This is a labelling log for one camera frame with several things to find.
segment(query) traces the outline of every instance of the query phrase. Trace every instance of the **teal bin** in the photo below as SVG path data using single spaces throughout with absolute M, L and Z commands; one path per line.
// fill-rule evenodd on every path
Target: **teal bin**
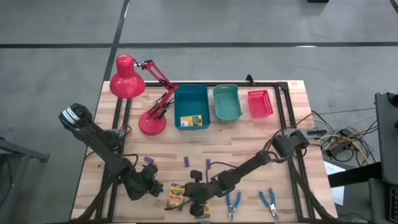
M 236 121 L 242 116 L 238 97 L 238 86 L 233 84 L 217 85 L 213 89 L 214 109 L 222 122 Z
M 187 117 L 192 117 L 193 126 L 187 126 Z M 203 129 L 210 125 L 207 85 L 178 85 L 174 93 L 174 120 L 179 130 Z

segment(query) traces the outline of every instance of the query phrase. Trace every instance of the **white paper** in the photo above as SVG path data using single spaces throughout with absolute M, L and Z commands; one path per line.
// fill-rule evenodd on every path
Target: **white paper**
M 328 175 L 334 174 L 337 172 L 343 172 L 345 169 L 335 166 L 329 162 L 325 162 L 325 167 L 326 167 L 326 173 Z M 333 187 L 331 189 L 331 194 L 333 196 L 333 201 L 335 201 L 336 204 L 343 206 L 343 201 L 344 201 L 344 186 L 342 187 Z

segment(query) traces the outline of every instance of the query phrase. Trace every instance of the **plastic basket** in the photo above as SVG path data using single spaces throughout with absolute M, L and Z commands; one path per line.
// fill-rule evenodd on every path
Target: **plastic basket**
M 274 113 L 267 90 L 249 91 L 248 98 L 253 118 L 266 117 Z
M 221 122 L 236 121 L 242 116 L 238 97 L 238 86 L 233 84 L 217 85 L 213 89 L 214 109 Z
M 201 125 L 182 126 L 181 117 L 201 115 Z M 203 129 L 210 125 L 206 85 L 179 85 L 174 93 L 174 122 L 179 130 Z

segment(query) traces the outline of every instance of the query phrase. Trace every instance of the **yellow cable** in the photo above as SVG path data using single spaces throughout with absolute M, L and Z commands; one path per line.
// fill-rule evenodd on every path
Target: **yellow cable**
M 368 158 L 366 158 L 366 156 L 365 156 L 365 154 L 363 153 L 363 151 L 361 150 L 361 148 L 358 147 L 358 146 L 355 144 L 355 142 L 353 142 L 351 139 L 349 139 L 349 138 L 347 138 L 347 137 L 344 137 L 344 136 L 337 135 L 337 134 L 331 134 L 331 135 L 322 136 L 321 139 L 325 139 L 325 138 L 329 138 L 329 137 L 342 138 L 342 139 L 345 139 L 345 140 L 349 141 L 360 153 L 362 153 L 362 155 L 363 155 L 363 157 L 365 158 L 366 162 L 367 162 L 368 164 L 370 164 Z
M 349 136 L 347 136 L 347 138 L 350 139 L 350 138 L 352 138 L 352 137 L 355 137 L 355 136 L 360 135 L 360 134 L 362 134 L 362 133 L 368 132 L 368 131 L 370 131 L 370 130 L 372 131 L 373 129 L 376 129 L 376 128 L 377 128 L 377 126 L 371 127 L 371 128 L 369 128 L 369 129 L 366 129 L 366 130 L 363 130 L 363 131 L 354 133 L 354 134 L 352 134 L 352 135 L 349 135 Z M 332 146 L 330 146 L 330 147 L 327 147 L 326 149 L 328 149 L 328 150 L 333 149 L 334 147 L 339 146 L 339 145 L 340 145 L 341 143 L 343 143 L 344 141 L 345 141 L 345 139 L 343 139 L 343 140 L 337 142 L 336 144 L 334 144 L 334 145 L 332 145 Z

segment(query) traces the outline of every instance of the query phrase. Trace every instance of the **green bin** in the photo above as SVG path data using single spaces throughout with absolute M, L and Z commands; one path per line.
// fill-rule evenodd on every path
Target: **green bin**
M 236 121 L 242 116 L 238 97 L 238 86 L 233 84 L 217 85 L 213 89 L 214 109 L 222 122 Z

